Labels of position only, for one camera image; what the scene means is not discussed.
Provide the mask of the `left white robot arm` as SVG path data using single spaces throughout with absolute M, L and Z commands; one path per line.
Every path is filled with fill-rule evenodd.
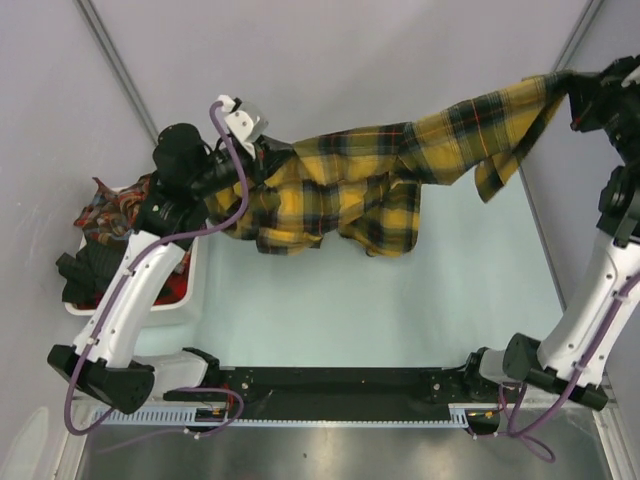
M 248 218 L 251 193 L 263 191 L 294 156 L 292 144 L 266 135 L 242 139 L 228 132 L 210 145 L 188 123 L 160 132 L 147 197 L 96 312 L 72 344 L 56 344 L 48 354 L 48 364 L 68 383 L 67 405 L 82 393 L 109 411 L 131 414 L 153 397 L 226 397 L 216 357 L 184 347 L 135 359 L 135 343 L 195 239 Z

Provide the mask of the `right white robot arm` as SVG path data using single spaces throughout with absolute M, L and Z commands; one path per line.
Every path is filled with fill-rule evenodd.
M 578 75 L 569 98 L 572 129 L 604 131 L 622 163 L 601 191 L 590 262 L 561 320 L 542 341 L 516 334 L 472 354 L 461 388 L 473 401 L 520 382 L 597 411 L 608 402 L 605 363 L 639 303 L 639 59 Z

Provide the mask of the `yellow plaid shirt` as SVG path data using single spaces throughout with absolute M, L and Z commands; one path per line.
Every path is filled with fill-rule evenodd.
M 422 119 L 324 134 L 293 145 L 228 234 L 264 254 L 317 248 L 336 232 L 370 256 L 398 257 L 418 240 L 421 190 L 474 176 L 491 200 L 518 170 L 574 77 L 561 71 L 461 101 Z

